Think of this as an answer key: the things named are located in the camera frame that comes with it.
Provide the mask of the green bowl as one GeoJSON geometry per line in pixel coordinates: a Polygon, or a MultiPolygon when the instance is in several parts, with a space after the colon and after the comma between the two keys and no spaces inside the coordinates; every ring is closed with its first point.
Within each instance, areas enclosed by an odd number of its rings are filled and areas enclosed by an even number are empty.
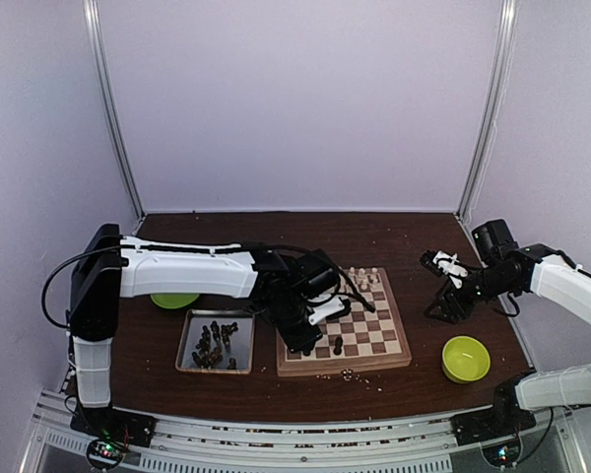
{"type": "Polygon", "coordinates": [[[491,365],[488,349],[473,337],[453,337],[442,348],[441,367],[445,376],[453,382],[476,382],[488,374],[491,365]]]}

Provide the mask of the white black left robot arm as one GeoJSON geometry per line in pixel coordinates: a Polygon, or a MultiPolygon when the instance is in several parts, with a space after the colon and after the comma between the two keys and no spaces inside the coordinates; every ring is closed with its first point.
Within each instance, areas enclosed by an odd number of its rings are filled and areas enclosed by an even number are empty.
{"type": "Polygon", "coordinates": [[[119,301],[154,294],[248,300],[274,325],[292,352],[314,348],[319,323],[341,313],[339,270],[321,250],[232,243],[193,245],[124,236],[101,226],[72,267],[69,307],[61,328],[72,340],[77,393],[85,423],[102,438],[122,418],[111,404],[111,345],[119,301]]]}

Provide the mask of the wooden chess board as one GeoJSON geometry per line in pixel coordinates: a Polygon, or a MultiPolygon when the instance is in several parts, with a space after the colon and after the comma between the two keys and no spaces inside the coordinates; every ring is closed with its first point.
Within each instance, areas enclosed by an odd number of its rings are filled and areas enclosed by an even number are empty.
{"type": "Polygon", "coordinates": [[[330,377],[349,372],[395,370],[411,364],[409,342],[385,269],[351,268],[348,275],[374,310],[368,311],[361,303],[352,301],[350,314],[320,322],[322,337],[315,344],[312,361],[286,361],[286,345],[278,339],[278,376],[330,377]],[[344,345],[342,355],[336,357],[333,345],[338,336],[343,337],[344,345]]]}

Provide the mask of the right aluminium post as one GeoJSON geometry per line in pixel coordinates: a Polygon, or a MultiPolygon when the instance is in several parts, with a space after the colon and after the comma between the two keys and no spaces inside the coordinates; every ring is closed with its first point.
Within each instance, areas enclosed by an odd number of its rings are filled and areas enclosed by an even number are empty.
{"type": "Polygon", "coordinates": [[[464,225],[469,225],[472,221],[472,213],[477,206],[493,151],[493,143],[497,133],[496,122],[499,109],[506,94],[507,81],[511,68],[518,7],[519,2],[515,0],[501,2],[492,71],[484,111],[474,147],[471,166],[456,213],[458,220],[464,225]]]}

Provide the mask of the pile of dark chess pieces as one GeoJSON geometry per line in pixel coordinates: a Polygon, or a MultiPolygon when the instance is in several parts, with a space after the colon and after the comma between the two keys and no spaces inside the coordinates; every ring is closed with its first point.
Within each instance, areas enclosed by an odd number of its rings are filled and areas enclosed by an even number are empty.
{"type": "Polygon", "coordinates": [[[214,370],[225,362],[227,371],[236,370],[237,360],[231,354],[231,336],[237,331],[237,322],[225,324],[213,320],[209,325],[203,325],[201,337],[191,354],[194,365],[201,370],[214,370]]]}

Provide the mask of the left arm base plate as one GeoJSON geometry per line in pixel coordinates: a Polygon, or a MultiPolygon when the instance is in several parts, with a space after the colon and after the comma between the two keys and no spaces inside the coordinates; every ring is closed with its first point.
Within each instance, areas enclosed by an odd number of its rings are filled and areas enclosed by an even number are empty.
{"type": "Polygon", "coordinates": [[[149,447],[157,420],[149,415],[136,414],[112,407],[85,408],[77,405],[70,428],[122,446],[149,447]]]}

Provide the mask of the dark chess piece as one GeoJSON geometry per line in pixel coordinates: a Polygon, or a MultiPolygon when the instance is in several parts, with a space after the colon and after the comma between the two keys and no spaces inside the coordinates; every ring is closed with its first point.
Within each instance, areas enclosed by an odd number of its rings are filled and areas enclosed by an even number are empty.
{"type": "Polygon", "coordinates": [[[334,340],[334,345],[333,345],[333,354],[336,357],[339,357],[342,355],[343,345],[344,345],[343,337],[342,336],[336,337],[334,340]]]}

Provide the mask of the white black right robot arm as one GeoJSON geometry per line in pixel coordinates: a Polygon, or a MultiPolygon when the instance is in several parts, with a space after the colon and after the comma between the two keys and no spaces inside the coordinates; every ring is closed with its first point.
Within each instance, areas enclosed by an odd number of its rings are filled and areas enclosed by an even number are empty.
{"type": "MultiPolygon", "coordinates": [[[[478,304],[500,297],[515,304],[529,295],[591,328],[591,273],[564,251],[543,243],[520,245],[503,219],[475,227],[472,241],[481,261],[478,266],[444,250],[422,254],[422,266],[445,280],[426,308],[426,317],[456,324],[468,319],[478,304]]],[[[556,407],[591,408],[591,363],[504,382],[494,391],[485,424],[492,434],[502,436],[523,413],[556,407]]]]}

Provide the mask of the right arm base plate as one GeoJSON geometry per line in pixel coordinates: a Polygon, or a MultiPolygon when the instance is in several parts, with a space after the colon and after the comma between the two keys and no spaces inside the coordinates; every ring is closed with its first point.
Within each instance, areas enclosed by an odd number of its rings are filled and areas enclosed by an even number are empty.
{"type": "Polygon", "coordinates": [[[529,411],[515,409],[503,414],[494,406],[457,414],[450,419],[450,423],[459,446],[516,436],[537,425],[535,415],[529,411]]]}

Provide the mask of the green plate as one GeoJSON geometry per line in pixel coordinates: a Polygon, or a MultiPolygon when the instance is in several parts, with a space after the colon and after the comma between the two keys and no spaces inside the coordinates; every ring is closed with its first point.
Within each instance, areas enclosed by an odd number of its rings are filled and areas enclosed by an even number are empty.
{"type": "Polygon", "coordinates": [[[193,304],[199,299],[198,294],[151,294],[151,301],[158,307],[177,310],[193,304]]]}

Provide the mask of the left aluminium post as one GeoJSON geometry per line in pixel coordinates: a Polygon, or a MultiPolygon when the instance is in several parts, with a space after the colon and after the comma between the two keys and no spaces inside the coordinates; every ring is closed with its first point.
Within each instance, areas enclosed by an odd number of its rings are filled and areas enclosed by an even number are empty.
{"type": "Polygon", "coordinates": [[[139,196],[136,180],[127,155],[121,124],[113,96],[112,84],[109,76],[104,48],[102,28],[99,18],[99,2],[96,0],[84,0],[83,7],[86,28],[98,78],[98,87],[102,99],[104,118],[111,140],[112,150],[117,161],[121,180],[129,197],[134,216],[138,220],[141,220],[146,216],[146,213],[139,196]]]}

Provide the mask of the aluminium post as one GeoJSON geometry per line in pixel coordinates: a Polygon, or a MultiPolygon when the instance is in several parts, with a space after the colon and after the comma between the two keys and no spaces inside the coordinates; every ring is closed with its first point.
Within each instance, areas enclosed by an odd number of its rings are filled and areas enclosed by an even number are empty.
{"type": "Polygon", "coordinates": [[[141,220],[146,216],[146,213],[139,196],[136,180],[127,155],[121,124],[113,96],[112,84],[109,76],[104,48],[102,28],[99,18],[99,2],[96,0],[84,0],[83,7],[86,28],[98,78],[98,87],[102,99],[104,118],[111,140],[112,150],[117,161],[121,180],[129,197],[134,216],[138,220],[141,220]]]}
{"type": "Polygon", "coordinates": [[[507,81],[511,68],[518,7],[519,2],[515,0],[501,2],[492,71],[484,111],[474,147],[471,166],[456,213],[458,220],[464,225],[469,225],[472,221],[472,213],[477,206],[493,151],[493,143],[497,133],[496,122],[499,109],[506,94],[507,81]]]}

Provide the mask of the aluminium front rail frame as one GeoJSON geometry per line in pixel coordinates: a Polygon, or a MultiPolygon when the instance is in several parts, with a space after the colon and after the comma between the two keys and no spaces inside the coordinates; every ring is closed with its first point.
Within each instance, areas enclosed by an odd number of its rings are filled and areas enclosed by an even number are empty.
{"type": "Polygon", "coordinates": [[[540,413],[535,428],[460,444],[450,414],[321,424],[243,423],[158,415],[149,446],[118,472],[499,472],[501,446],[521,443],[516,472],[587,472],[574,420],[540,413]]]}

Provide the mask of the metal tray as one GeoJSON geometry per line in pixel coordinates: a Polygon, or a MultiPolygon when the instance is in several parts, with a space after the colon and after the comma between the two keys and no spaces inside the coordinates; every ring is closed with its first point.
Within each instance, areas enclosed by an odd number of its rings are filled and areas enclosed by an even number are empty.
{"type": "Polygon", "coordinates": [[[250,374],[255,318],[244,310],[190,309],[175,368],[185,373],[250,374]]]}

